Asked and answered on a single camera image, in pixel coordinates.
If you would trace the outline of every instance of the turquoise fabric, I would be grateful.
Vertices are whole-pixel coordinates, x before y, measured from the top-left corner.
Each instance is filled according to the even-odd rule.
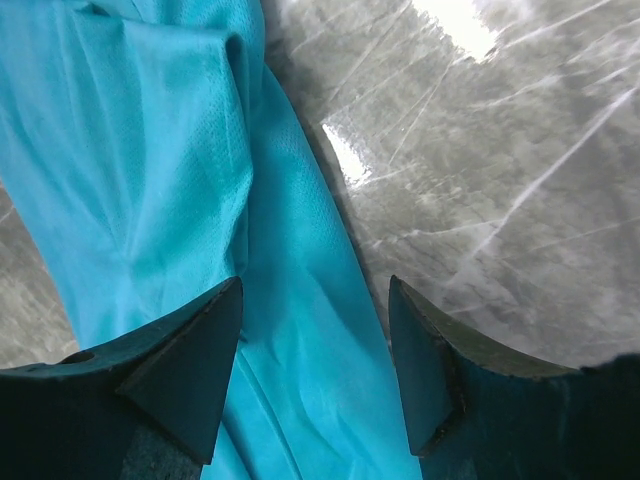
[[[257,0],[2,0],[0,38],[0,175],[81,347],[242,277],[203,478],[420,478],[352,247],[264,65]]]

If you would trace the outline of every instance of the gray countertop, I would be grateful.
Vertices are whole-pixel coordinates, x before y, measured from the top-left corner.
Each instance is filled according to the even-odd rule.
[[[264,0],[386,325],[397,274],[576,366],[640,349],[640,0]],[[0,194],[0,363],[75,348]]]

